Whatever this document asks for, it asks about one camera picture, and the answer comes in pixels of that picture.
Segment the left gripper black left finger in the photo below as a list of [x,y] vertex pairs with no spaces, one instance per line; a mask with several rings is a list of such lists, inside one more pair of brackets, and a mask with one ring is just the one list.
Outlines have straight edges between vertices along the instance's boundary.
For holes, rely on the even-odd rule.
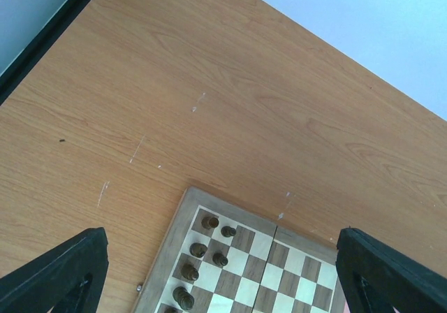
[[88,228],[1,278],[2,312],[95,312],[108,271],[103,227]]

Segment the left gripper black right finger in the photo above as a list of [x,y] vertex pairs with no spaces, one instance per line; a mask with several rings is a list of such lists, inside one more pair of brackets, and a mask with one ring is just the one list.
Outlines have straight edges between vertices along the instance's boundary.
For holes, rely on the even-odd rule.
[[358,228],[343,228],[336,269],[351,312],[445,312],[446,278]]

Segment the dark king piece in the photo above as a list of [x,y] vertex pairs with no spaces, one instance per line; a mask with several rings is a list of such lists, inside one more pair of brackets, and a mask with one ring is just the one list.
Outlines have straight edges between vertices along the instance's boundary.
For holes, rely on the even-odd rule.
[[191,310],[195,303],[194,297],[182,286],[174,289],[173,299],[184,311]]

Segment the dark bishop piece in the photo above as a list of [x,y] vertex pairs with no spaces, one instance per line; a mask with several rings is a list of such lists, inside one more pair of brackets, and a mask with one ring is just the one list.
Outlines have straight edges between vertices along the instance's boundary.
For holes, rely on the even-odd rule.
[[196,281],[199,278],[198,270],[190,263],[185,263],[181,269],[181,275],[183,278],[189,281]]

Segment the dark knight piece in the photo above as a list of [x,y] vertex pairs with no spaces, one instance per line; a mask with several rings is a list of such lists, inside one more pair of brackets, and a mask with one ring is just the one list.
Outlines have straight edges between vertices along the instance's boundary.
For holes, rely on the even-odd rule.
[[201,259],[207,252],[207,246],[202,243],[195,242],[191,244],[189,252],[192,256]]

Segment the dark rook piece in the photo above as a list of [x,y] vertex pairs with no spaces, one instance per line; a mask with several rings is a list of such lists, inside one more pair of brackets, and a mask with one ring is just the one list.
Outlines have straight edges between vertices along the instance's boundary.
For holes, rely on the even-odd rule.
[[219,219],[212,216],[204,217],[201,221],[201,224],[204,229],[215,229],[219,226]]

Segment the dark pawn piece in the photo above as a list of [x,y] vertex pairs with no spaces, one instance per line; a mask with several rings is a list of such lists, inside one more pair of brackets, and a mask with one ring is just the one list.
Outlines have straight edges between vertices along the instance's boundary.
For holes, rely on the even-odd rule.
[[231,226],[223,226],[221,228],[221,234],[222,236],[224,236],[225,238],[231,238],[234,237],[237,233],[236,228],[233,228]]
[[217,265],[218,267],[222,268],[226,265],[228,265],[228,259],[226,256],[224,256],[222,253],[215,253],[212,257],[212,261],[214,262],[215,265]]

